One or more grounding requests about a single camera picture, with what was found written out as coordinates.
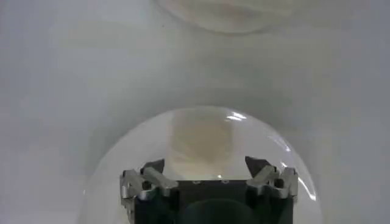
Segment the white backdrop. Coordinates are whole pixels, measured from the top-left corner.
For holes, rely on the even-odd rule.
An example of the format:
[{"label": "white backdrop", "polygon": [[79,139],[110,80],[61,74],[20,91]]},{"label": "white backdrop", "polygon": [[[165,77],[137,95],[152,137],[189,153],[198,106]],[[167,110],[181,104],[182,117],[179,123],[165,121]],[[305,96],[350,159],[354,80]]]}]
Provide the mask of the white backdrop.
[{"label": "white backdrop", "polygon": [[192,105],[278,130],[326,223],[386,223],[390,4],[315,0],[250,35],[145,0],[0,1],[0,223],[75,223],[83,184],[134,125]]}]

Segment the clear container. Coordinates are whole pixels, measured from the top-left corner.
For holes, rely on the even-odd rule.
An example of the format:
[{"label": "clear container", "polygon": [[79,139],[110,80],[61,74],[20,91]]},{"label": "clear container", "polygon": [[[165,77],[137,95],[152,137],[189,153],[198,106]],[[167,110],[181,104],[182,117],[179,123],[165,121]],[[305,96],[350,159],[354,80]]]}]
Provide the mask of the clear container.
[{"label": "clear container", "polygon": [[247,180],[245,156],[266,159],[279,170],[294,167],[299,174],[294,223],[322,224],[313,181],[296,151],[262,121],[218,107],[169,111],[129,131],[90,178],[79,224],[129,224],[119,200],[123,170],[164,158],[163,174],[172,180]]},{"label": "clear container", "polygon": [[277,24],[300,0],[156,0],[176,17],[224,33],[245,33]]}]

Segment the clear plastic dome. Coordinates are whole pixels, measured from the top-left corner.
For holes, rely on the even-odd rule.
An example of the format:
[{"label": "clear plastic dome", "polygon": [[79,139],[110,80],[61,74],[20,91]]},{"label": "clear plastic dome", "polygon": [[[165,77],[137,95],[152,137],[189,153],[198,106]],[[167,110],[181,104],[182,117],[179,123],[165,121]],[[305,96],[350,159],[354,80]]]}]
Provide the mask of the clear plastic dome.
[{"label": "clear plastic dome", "polygon": [[268,160],[299,174],[294,223],[322,223],[313,182],[294,149],[270,126],[249,115],[217,107],[163,113],[129,131],[102,158],[87,184],[80,224],[129,223],[119,200],[119,175],[165,159],[174,180],[249,179],[245,156]]}]

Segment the beige object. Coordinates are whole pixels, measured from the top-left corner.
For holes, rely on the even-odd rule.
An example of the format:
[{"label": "beige object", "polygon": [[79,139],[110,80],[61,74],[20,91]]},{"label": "beige object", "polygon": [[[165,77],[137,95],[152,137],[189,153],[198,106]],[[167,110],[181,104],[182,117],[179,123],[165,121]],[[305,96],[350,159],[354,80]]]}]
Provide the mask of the beige object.
[{"label": "beige object", "polygon": [[232,124],[225,111],[185,109],[172,119],[168,164],[187,180],[223,176],[232,152]]}]

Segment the transparent bowl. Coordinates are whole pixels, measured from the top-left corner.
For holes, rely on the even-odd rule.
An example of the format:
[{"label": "transparent bowl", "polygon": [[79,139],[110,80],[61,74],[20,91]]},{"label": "transparent bowl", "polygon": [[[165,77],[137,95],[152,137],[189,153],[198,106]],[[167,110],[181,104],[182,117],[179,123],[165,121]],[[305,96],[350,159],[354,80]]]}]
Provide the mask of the transparent bowl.
[{"label": "transparent bowl", "polygon": [[119,200],[119,175],[146,162],[165,159],[173,180],[251,178],[245,156],[263,158],[299,174],[294,223],[322,223],[313,182],[294,149],[270,126],[249,115],[218,107],[163,113],[125,135],[100,161],[87,184],[80,224],[126,224]]},{"label": "transparent bowl", "polygon": [[291,16],[299,0],[156,0],[174,16],[223,33],[246,33]]}]

